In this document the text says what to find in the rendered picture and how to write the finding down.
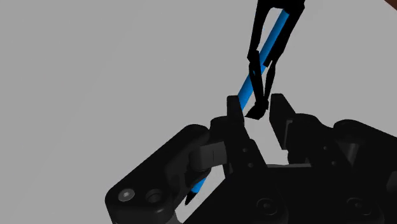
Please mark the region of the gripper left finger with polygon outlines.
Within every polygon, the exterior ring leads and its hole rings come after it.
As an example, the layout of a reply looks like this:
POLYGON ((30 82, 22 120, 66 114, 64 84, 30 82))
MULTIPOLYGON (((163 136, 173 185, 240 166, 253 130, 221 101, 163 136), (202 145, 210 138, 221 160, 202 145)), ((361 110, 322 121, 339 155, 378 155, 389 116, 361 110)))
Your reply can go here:
POLYGON ((182 128, 108 190, 112 224, 265 224, 267 165, 245 129, 239 98, 228 96, 226 108, 210 127, 182 128), (219 165, 225 179, 179 223, 176 208, 219 165))

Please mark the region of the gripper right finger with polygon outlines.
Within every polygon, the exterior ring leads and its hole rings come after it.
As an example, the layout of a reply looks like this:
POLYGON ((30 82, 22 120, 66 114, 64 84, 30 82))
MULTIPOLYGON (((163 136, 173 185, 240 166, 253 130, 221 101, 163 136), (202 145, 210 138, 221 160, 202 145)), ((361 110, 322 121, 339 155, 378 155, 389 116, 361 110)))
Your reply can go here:
POLYGON ((329 127, 270 97, 269 121, 291 164, 309 163, 340 184, 397 199, 397 137, 356 120, 329 127))

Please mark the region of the blue pen with black tip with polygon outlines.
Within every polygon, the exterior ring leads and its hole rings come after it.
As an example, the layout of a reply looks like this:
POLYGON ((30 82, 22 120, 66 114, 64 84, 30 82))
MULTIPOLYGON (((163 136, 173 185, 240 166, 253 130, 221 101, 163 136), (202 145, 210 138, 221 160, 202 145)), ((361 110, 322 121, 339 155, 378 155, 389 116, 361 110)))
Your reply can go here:
MULTIPOLYGON (((268 57, 272 47, 275 45, 276 39, 278 38, 279 34, 281 33, 281 30, 284 27, 288 17, 289 17, 289 14, 285 10, 282 10, 280 12, 272 30, 270 31, 270 34, 268 35, 264 45, 262 46, 262 48, 259 52, 261 63, 263 63, 265 61, 265 59, 267 59, 267 57, 268 57)), ((253 87, 251 84, 251 80, 247 76, 247 78, 245 79, 245 81, 238 93, 241 109, 245 108, 252 93, 253 93, 253 87)), ((200 180, 197 184, 195 184, 193 186, 193 188, 190 190, 190 192, 186 196, 186 200, 185 200, 186 206, 193 200, 193 198, 196 196, 196 194, 199 193, 204 182, 205 182, 205 178, 203 178, 202 180, 200 180)))

